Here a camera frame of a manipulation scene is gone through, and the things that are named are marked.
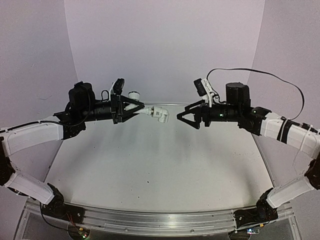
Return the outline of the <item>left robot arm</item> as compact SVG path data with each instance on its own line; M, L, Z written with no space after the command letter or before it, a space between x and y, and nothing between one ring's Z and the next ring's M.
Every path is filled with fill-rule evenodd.
M44 183L24 173L11 157L27 150L53 142L77 137L85 131L87 122L110 120L114 124L124 123L138 114L151 111L140 102L139 93L122 94L125 80L116 80L106 99L96 99L92 84L78 82L68 92L68 103L63 111L53 116L7 127L0 131L0 184L17 194L32 198L56 218L68 213L63 194L53 184Z

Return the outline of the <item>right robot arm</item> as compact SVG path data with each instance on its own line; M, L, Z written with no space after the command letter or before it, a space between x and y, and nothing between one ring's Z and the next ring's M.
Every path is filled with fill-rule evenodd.
M227 83L226 101L216 102L218 97L206 79L194 81L201 100L184 108L177 119L199 129L201 123L209 127L213 122L234 122L250 134L267 141L274 140L275 153L267 156L284 156L280 147L288 147L290 157L293 153L302 154L310 162L307 170L291 175L291 179L280 186L265 191L252 208L238 209L233 213L237 228L259 225L275 221L277 209L305 193L320 188L320 131L307 123L298 123L280 116L260 106L251 105L250 88L240 82Z

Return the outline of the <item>white elbow pipe fitting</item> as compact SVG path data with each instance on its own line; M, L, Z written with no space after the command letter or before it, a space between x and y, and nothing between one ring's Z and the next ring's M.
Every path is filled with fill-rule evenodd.
M156 118L158 122L165 124L169 120L169 111L160 106L153 106L151 108L151 116Z

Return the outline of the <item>white plastic water faucet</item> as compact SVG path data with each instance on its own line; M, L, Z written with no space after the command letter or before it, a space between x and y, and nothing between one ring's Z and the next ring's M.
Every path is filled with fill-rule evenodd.
M137 91L131 91L128 93L128 98L139 102L140 101L140 93ZM135 109L137 107L138 107L138 105L136 105L134 103L130 103L129 105L127 105L125 107L125 110L129 111L129 110ZM144 107L142 109L137 110L135 113L145 114L145 115L151 116L153 114L153 109L151 107Z

